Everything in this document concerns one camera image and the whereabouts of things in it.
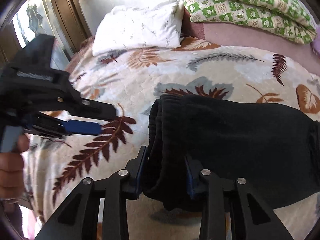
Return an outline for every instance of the maroon fabric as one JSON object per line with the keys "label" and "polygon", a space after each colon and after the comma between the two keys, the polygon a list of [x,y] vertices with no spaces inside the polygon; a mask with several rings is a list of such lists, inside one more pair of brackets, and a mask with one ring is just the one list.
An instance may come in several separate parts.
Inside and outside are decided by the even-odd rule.
{"label": "maroon fabric", "polygon": [[186,9],[184,9],[181,33],[187,37],[191,36],[202,40],[205,39],[203,23],[190,22],[190,13]]}

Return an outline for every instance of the leaf-patterned blanket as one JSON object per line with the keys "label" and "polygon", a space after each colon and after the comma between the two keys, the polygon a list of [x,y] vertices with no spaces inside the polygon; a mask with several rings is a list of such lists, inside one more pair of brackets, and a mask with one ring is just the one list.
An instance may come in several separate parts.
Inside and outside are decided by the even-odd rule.
{"label": "leaf-patterned blanket", "polygon": [[[236,102],[285,104],[320,121],[319,77],[292,59],[269,51],[219,46],[185,38],[177,49],[132,49],[92,56],[81,51],[70,81],[89,99],[111,103],[117,119],[101,121],[99,136],[63,139],[33,136],[26,160],[26,189],[43,222],[83,177],[107,178],[148,145],[148,115],[164,93]],[[87,120],[53,112],[61,119]],[[304,239],[319,215],[319,194],[275,210],[295,240]],[[199,236],[199,213],[167,212],[145,196],[127,201],[130,239],[186,239]],[[230,237],[230,224],[227,223]]]}
{"label": "leaf-patterned blanket", "polygon": [[229,22],[251,26],[308,44],[316,23],[300,0],[184,0],[192,22]]}

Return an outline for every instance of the black garment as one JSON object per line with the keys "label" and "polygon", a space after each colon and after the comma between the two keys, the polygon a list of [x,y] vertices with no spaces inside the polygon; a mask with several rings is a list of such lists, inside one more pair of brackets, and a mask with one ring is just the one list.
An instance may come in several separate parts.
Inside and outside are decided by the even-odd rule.
{"label": "black garment", "polygon": [[162,95],[149,119],[143,193],[167,209],[201,210],[186,190],[184,156],[221,178],[245,178],[271,208],[320,191],[319,122],[281,104]]}

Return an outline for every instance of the green checkered quilt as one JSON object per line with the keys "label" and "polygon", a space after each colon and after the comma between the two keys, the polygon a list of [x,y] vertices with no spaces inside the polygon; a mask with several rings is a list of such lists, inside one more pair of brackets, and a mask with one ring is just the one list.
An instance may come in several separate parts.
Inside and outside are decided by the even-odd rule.
{"label": "green checkered quilt", "polygon": [[230,22],[308,44],[316,23],[299,0],[184,0],[192,22]]}

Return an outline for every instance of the dark red fern print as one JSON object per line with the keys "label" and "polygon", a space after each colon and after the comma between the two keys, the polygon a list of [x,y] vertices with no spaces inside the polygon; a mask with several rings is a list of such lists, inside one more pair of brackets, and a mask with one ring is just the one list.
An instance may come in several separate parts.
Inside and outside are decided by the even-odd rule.
{"label": "dark red fern print", "polygon": [[273,65],[272,65],[272,76],[277,79],[277,81],[283,85],[281,81],[281,74],[287,69],[287,62],[285,56],[281,54],[273,54]]}
{"label": "dark red fern print", "polygon": [[83,167],[85,171],[89,173],[92,161],[96,166],[99,164],[99,153],[101,152],[106,161],[109,161],[110,144],[112,149],[117,152],[119,146],[119,140],[126,144],[125,132],[132,134],[132,130],[128,124],[135,124],[136,121],[127,116],[117,116],[114,121],[111,121],[105,125],[102,125],[102,133],[93,139],[93,142],[87,143],[85,146],[87,149],[79,151],[80,154],[74,155],[73,160],[68,163],[68,167],[64,168],[61,177],[56,178],[56,182],[53,187],[53,206],[56,203],[57,194],[61,191],[62,187],[69,183],[71,180],[76,179],[77,173],[82,177]]}
{"label": "dark red fern print", "polygon": [[[229,91],[224,91],[225,88],[222,88],[222,89],[214,88],[213,90],[210,89],[209,93],[207,94],[203,90],[203,85],[200,87],[195,87],[195,90],[199,96],[209,97],[209,98],[217,98],[217,99],[223,99],[226,96],[226,94],[229,93]],[[174,88],[171,88],[170,90],[166,89],[165,91],[162,91],[162,93],[179,95],[179,96],[196,95],[196,94],[190,92],[188,89],[186,89],[186,91],[184,91],[182,89],[177,90]]]}

